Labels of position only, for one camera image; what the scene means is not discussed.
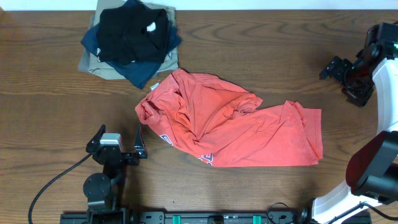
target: gray cloth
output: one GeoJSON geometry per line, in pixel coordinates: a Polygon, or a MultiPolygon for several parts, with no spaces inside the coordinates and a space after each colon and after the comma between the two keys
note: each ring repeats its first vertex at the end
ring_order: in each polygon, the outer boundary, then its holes
{"type": "MultiPolygon", "coordinates": [[[[115,7],[120,7],[125,3],[123,0],[98,0],[97,10],[95,12],[94,19],[91,18],[89,29],[97,23],[100,22],[100,15],[104,9],[111,9],[115,7]]],[[[168,6],[161,6],[153,3],[144,3],[150,9],[165,9],[167,12],[167,17],[169,21],[175,26],[175,8],[168,6]]],[[[156,74],[153,76],[157,76],[160,72],[168,71],[168,70],[176,70],[178,69],[178,50],[174,48],[171,53],[166,55],[164,63],[160,66],[156,74]]],[[[117,80],[117,79],[125,79],[124,76],[120,75],[115,69],[109,66],[105,62],[98,62],[97,57],[93,54],[90,54],[86,50],[83,52],[81,56],[81,60],[78,66],[78,70],[81,72],[91,73],[97,75],[101,78],[107,80],[117,80]]]]}

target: green tape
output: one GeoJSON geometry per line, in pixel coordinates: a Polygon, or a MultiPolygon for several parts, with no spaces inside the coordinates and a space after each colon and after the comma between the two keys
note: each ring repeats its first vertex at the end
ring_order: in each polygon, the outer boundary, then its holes
{"type": "Polygon", "coordinates": [[[173,224],[181,224],[181,216],[174,215],[173,216],[173,224]]]}
{"type": "Polygon", "coordinates": [[[261,216],[253,215],[253,224],[261,224],[261,216]]]}

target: white wall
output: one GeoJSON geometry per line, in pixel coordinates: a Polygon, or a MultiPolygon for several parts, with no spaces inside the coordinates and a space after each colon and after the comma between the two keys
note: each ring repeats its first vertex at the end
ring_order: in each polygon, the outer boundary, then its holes
{"type": "MultiPolygon", "coordinates": [[[[177,10],[398,9],[398,0],[143,0],[177,10]]],[[[95,10],[96,0],[0,0],[5,11],[95,10]]]]}

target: blue cloth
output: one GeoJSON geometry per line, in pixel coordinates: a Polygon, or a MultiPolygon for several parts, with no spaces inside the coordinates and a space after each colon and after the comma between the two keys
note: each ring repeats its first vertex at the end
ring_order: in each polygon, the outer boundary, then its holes
{"type": "MultiPolygon", "coordinates": [[[[141,4],[136,0],[127,0],[126,3],[122,7],[132,7],[137,4],[141,4]]],[[[169,21],[168,24],[168,33],[169,33],[169,48],[172,49],[178,46],[182,39],[177,35],[177,28],[172,27],[172,23],[169,21]]],[[[83,39],[81,40],[81,44],[86,48],[88,52],[93,55],[97,55],[98,41],[96,34],[98,32],[98,24],[93,28],[87,31],[83,39]]],[[[160,68],[161,63],[157,62],[132,62],[128,65],[122,65],[116,61],[108,61],[104,62],[109,66],[113,67],[119,74],[128,79],[134,86],[137,88],[143,89],[145,84],[152,78],[153,75],[160,68]]]]}

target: stack of folded clothes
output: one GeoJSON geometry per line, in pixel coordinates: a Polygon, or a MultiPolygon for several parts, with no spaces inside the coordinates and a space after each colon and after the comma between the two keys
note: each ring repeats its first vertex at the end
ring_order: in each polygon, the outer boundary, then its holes
{"type": "Polygon", "coordinates": [[[142,89],[159,72],[178,68],[175,8],[136,0],[98,0],[81,40],[79,71],[127,78],[142,89]]]}

